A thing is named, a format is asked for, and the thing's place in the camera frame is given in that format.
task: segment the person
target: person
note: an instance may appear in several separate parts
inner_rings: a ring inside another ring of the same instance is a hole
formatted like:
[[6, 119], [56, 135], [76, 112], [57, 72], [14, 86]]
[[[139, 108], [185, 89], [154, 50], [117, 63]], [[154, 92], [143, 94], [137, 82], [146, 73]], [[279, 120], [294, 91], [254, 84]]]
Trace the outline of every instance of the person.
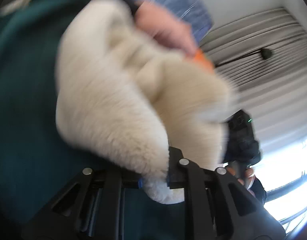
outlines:
[[[12, 224], [0, 226], [0, 235], [13, 228], [18, 236], [20, 226], [83, 168], [111, 165], [66, 145], [55, 127], [57, 46], [89, 1], [32, 0], [0, 17], [0, 213]], [[152, 2], [124, 1], [137, 28], [164, 46], [195, 53], [187, 23]], [[184, 239], [183, 203], [162, 205], [134, 189], [126, 190], [125, 200], [126, 240]]]
[[[233, 168], [227, 166], [226, 170], [231, 175], [236, 175], [236, 171]], [[267, 192], [264, 190], [260, 180], [255, 176], [254, 170], [252, 168], [248, 168], [245, 171], [245, 176], [245, 181], [238, 179], [239, 183], [243, 185], [252, 196], [259, 200], [262, 205], [264, 205], [267, 199]]]

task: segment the orange object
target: orange object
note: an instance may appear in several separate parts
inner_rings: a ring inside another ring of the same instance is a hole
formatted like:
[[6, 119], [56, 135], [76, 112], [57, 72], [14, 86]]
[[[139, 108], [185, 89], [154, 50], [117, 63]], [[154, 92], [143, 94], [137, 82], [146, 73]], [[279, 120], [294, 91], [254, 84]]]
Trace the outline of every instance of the orange object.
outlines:
[[215, 65], [208, 60], [201, 49], [198, 49], [195, 56], [191, 58], [194, 62], [198, 63], [204, 69], [208, 70], [210, 73], [215, 73]]

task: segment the finger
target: finger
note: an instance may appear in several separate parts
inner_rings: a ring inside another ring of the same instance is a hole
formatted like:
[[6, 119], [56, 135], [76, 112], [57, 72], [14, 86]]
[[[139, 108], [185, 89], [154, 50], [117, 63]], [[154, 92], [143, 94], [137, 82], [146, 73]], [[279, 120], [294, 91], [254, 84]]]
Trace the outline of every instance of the finger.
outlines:
[[189, 57], [194, 57], [199, 47], [194, 40], [191, 28], [184, 25], [182, 29], [183, 31], [178, 31], [177, 33], [177, 47], [183, 50]]
[[227, 171], [228, 172], [230, 172], [230, 174], [232, 175], [232, 176], [235, 176], [236, 175], [236, 171], [233, 169], [233, 168], [230, 168], [230, 167], [226, 167], [226, 169], [227, 169]]
[[246, 170], [246, 178], [251, 178], [252, 176], [254, 176], [254, 170], [252, 168], [249, 168]]
[[253, 182], [255, 181], [255, 174], [253, 169], [247, 169], [245, 175], [246, 175], [245, 187], [246, 189], [250, 189], [251, 186], [253, 185]]
[[139, 30], [144, 31], [151, 37], [154, 37], [159, 33], [159, 29], [155, 27], [153, 22], [148, 21], [146, 18], [138, 18], [135, 22], [136, 27]]
[[159, 32], [153, 37], [160, 45], [167, 48], [175, 48], [175, 41], [172, 39], [172, 33], [168, 30]]
[[251, 194], [252, 196], [255, 197], [255, 193], [254, 193], [251, 189], [248, 189], [248, 191], [250, 192], [250, 194]]
[[245, 185], [245, 182], [244, 182], [242, 179], [238, 179], [238, 181], [240, 182], [240, 184], [241, 184], [242, 186]]

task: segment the black cable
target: black cable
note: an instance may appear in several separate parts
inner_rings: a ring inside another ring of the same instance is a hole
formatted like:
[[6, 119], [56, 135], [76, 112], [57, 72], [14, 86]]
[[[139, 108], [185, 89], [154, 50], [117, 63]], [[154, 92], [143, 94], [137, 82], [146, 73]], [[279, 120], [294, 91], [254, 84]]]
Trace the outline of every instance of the black cable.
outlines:
[[229, 60], [229, 61], [226, 61], [226, 62], [223, 62], [223, 63], [216, 64], [215, 67], [216, 67], [216, 68], [217, 68], [217, 67], [221, 67], [221, 66], [223, 66], [223, 65], [232, 63], [232, 62], [234, 62], [234, 61], [237, 61], [237, 60], [239, 60], [239, 59], [243, 59], [243, 58], [245, 58], [245, 57], [250, 57], [250, 56], [255, 55], [255, 54], [258, 54], [258, 53], [261, 54], [261, 57], [262, 57], [263, 60], [267, 60], [267, 59], [269, 59], [269, 58], [273, 55], [273, 52], [272, 52], [271, 49], [261, 48], [261, 49], [257, 49], [257, 50], [255, 50], [255, 51], [252, 51], [252, 52], [250, 52], [250, 53], [248, 53], [248, 54], [242, 55], [242, 56], [240, 56], [240, 57], [234, 58], [234, 59], [232, 59], [232, 60]]

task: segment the hand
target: hand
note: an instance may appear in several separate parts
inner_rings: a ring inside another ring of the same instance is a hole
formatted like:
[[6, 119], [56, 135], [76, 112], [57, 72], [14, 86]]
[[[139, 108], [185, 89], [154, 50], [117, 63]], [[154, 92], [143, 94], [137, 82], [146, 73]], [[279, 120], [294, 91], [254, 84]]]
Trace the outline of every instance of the hand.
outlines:
[[135, 14], [138, 29], [152, 36], [159, 44], [183, 50], [193, 57], [198, 50], [191, 26], [173, 16], [168, 10], [149, 1], [142, 1]]
[[[233, 175], [233, 176], [236, 175], [236, 172], [235, 172], [235, 170], [233, 168], [228, 167], [226, 169], [227, 169], [227, 171], [230, 172], [231, 175]], [[253, 182], [255, 181], [255, 173], [254, 173], [253, 169], [252, 168], [247, 169], [246, 172], [245, 172], [245, 175], [246, 175], [246, 178], [247, 178], [246, 179], [246, 185], [245, 185], [245, 182], [242, 179], [238, 179], [238, 181], [243, 186], [245, 186], [246, 189], [255, 197], [255, 194], [253, 193], [253, 191], [250, 190]]]

